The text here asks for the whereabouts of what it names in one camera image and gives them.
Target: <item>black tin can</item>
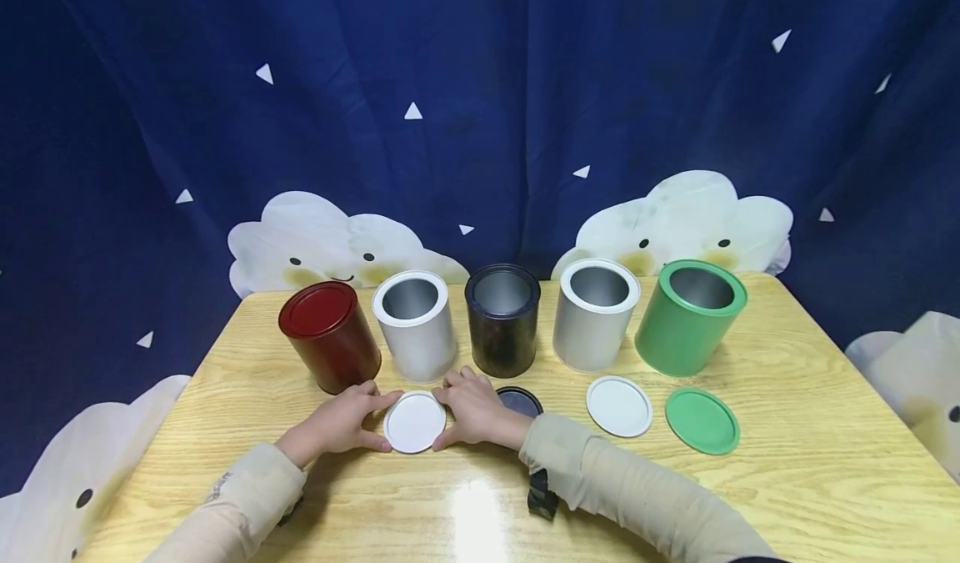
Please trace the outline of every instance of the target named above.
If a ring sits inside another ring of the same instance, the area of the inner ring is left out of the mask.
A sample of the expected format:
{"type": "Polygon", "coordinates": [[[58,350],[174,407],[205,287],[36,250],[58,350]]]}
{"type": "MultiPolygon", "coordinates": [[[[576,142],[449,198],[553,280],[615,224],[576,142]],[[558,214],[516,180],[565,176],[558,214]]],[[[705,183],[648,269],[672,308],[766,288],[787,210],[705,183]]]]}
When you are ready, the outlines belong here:
{"type": "Polygon", "coordinates": [[[537,354],[539,283],[523,267],[495,264],[467,282],[473,362],[494,378],[516,378],[537,354]]]}

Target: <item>red lid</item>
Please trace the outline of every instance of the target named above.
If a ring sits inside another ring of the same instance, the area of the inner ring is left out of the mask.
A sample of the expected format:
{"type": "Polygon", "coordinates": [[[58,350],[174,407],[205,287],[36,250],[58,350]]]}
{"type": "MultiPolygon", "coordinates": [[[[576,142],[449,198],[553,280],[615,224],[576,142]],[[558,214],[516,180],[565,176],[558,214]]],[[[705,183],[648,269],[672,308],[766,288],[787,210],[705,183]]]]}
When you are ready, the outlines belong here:
{"type": "Polygon", "coordinates": [[[314,338],[339,328],[358,305],[358,293],[342,281],[322,281],[295,293],[280,309],[280,331],[314,338]]]}

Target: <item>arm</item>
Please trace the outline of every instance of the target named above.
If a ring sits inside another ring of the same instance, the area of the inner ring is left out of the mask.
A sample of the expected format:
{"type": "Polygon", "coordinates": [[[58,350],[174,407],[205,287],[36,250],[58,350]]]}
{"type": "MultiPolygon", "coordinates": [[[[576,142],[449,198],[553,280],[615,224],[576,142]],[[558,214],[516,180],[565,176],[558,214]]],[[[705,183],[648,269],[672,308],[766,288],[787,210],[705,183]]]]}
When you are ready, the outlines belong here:
{"type": "Polygon", "coordinates": [[[276,444],[254,445],[145,563],[244,563],[294,505],[306,480],[303,468],[318,456],[357,447],[390,451],[383,436],[361,423],[401,394],[380,396],[367,381],[324,401],[276,444]]]}
{"type": "Polygon", "coordinates": [[[570,419],[535,420],[507,410],[490,380],[469,368],[434,390],[456,423],[435,450],[454,442],[493,442],[519,450],[531,473],[546,469],[550,489],[571,509],[583,508],[637,533],[675,563],[731,563],[773,551],[730,505],[706,488],[633,455],[570,419]]]}

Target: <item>sleeve cuff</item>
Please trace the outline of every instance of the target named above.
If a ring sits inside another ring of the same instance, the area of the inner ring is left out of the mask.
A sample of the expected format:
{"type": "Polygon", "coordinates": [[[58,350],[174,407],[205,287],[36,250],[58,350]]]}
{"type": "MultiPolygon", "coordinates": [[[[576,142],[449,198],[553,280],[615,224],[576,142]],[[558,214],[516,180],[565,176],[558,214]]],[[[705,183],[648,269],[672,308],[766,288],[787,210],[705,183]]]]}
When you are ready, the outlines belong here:
{"type": "Polygon", "coordinates": [[[250,521],[259,544],[296,504],[305,482],[303,471],[276,445],[261,443],[230,467],[208,501],[232,502],[250,521]]]}
{"type": "Polygon", "coordinates": [[[530,425],[520,460],[531,474],[546,469],[550,490],[569,502],[568,497],[580,485],[583,451],[594,437],[585,425],[555,413],[542,413],[530,425]]]}

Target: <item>white rim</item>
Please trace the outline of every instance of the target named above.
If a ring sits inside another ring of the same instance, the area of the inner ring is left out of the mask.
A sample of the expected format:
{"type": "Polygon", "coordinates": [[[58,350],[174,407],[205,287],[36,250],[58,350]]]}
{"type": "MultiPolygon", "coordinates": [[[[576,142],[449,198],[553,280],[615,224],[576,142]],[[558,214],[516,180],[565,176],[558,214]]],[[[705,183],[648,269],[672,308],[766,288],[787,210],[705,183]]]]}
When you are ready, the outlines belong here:
{"type": "Polygon", "coordinates": [[[403,442],[400,443],[399,445],[394,444],[394,440],[396,440],[396,437],[392,436],[392,433],[390,431],[390,422],[391,422],[391,419],[393,418],[393,412],[397,411],[398,407],[403,404],[404,400],[409,400],[411,398],[418,398],[418,397],[429,398],[430,400],[433,400],[433,403],[437,406],[437,415],[436,415],[437,421],[440,419],[443,419],[443,426],[440,429],[440,431],[437,432],[437,436],[439,436],[443,432],[443,430],[447,428],[447,413],[443,412],[443,406],[440,404],[440,401],[438,401],[433,396],[433,393],[428,392],[426,390],[409,390],[405,392],[403,396],[400,397],[399,400],[397,400],[397,403],[394,403],[393,406],[390,407],[390,410],[387,411],[387,415],[383,418],[383,437],[385,437],[387,439],[387,442],[390,443],[391,448],[396,450],[398,453],[403,453],[405,455],[415,455],[417,453],[422,453],[424,450],[429,449],[430,445],[433,445],[433,441],[436,440],[437,438],[437,436],[434,436],[433,438],[431,438],[430,444],[424,445],[423,448],[419,448],[419,445],[417,445],[416,448],[408,448],[408,445],[404,444],[403,442]]]}
{"type": "Polygon", "coordinates": [[[404,271],[384,281],[384,283],[378,287],[377,292],[373,293],[373,314],[377,316],[378,321],[391,325],[393,328],[412,328],[414,325],[424,324],[439,315],[444,306],[447,306],[448,298],[449,290],[447,289],[447,284],[444,283],[443,279],[437,274],[432,274],[429,271],[404,271]],[[394,285],[402,284],[403,281],[409,281],[411,279],[422,279],[433,284],[433,287],[437,289],[437,302],[434,303],[433,309],[426,311],[419,317],[398,319],[390,315],[390,313],[383,308],[383,297],[387,295],[387,292],[389,292],[394,285]]]}
{"type": "Polygon", "coordinates": [[[630,270],[623,265],[615,264],[615,262],[612,260],[606,259],[581,259],[574,262],[574,264],[570,264],[566,269],[563,270],[563,273],[561,273],[560,290],[563,291],[563,295],[567,296],[571,303],[579,306],[580,309],[588,310],[593,313],[600,313],[601,315],[615,315],[622,313],[632,309],[633,306],[637,306],[637,303],[640,301],[640,284],[638,283],[637,278],[634,278],[633,274],[630,273],[630,270]],[[623,302],[614,304],[612,306],[599,306],[597,304],[589,304],[587,301],[585,301],[585,299],[576,296],[576,293],[573,291],[573,287],[570,285],[570,278],[573,278],[573,274],[576,272],[591,267],[613,271],[615,274],[618,274],[618,276],[623,278],[623,280],[627,283],[627,298],[623,299],[623,302]]]}
{"type": "Polygon", "coordinates": [[[592,418],[593,421],[596,422],[596,425],[600,425],[604,431],[611,433],[611,435],[619,436],[621,438],[636,438],[637,436],[644,435],[644,433],[646,433],[647,430],[650,430],[650,425],[654,423],[654,406],[650,403],[650,397],[647,396],[647,393],[643,391],[642,387],[634,384],[634,382],[632,382],[631,380],[627,380],[626,378],[621,378],[620,375],[604,375],[604,377],[597,378],[593,381],[593,384],[591,384],[590,387],[587,388],[587,412],[590,414],[590,418],[592,418]],[[600,384],[605,384],[605,382],[607,381],[619,381],[620,384],[625,384],[627,386],[630,386],[631,388],[633,388],[633,390],[637,391],[637,394],[639,395],[640,399],[643,399],[643,403],[647,407],[647,418],[645,419],[643,424],[640,425],[639,431],[631,433],[630,435],[622,435],[622,433],[615,433],[611,431],[609,428],[607,428],[606,425],[603,425],[600,422],[600,419],[596,418],[596,416],[594,415],[593,407],[590,406],[590,397],[593,396],[594,388],[598,387],[600,384]]]}

